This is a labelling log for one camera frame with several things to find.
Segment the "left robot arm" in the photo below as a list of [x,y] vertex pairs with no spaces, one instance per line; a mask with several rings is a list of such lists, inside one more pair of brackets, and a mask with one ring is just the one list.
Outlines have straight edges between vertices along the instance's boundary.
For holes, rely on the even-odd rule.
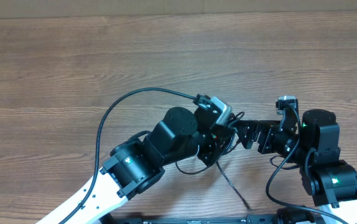
[[41,223],[101,223],[137,194],[156,184],[164,166],[197,157],[214,165],[233,139],[232,109],[169,109],[152,131],[142,131],[116,146],[108,160],[79,191]]

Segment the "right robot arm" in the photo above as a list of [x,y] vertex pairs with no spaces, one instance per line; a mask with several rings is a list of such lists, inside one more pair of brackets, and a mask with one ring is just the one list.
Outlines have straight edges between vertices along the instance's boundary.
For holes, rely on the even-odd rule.
[[335,114],[308,110],[299,116],[291,106],[281,111],[281,121],[238,121],[234,127],[244,148],[257,142],[259,153],[281,156],[277,170],[286,163],[298,168],[314,207],[283,202],[268,193],[281,208],[258,223],[357,223],[357,171],[340,159]]

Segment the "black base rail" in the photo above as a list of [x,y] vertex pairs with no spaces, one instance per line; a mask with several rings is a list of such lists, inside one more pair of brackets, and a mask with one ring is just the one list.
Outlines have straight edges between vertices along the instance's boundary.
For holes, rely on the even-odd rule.
[[247,215],[245,217],[217,218],[113,218],[111,214],[101,217],[95,223],[101,224],[326,224],[321,215],[301,212],[294,208],[280,208],[276,214]]

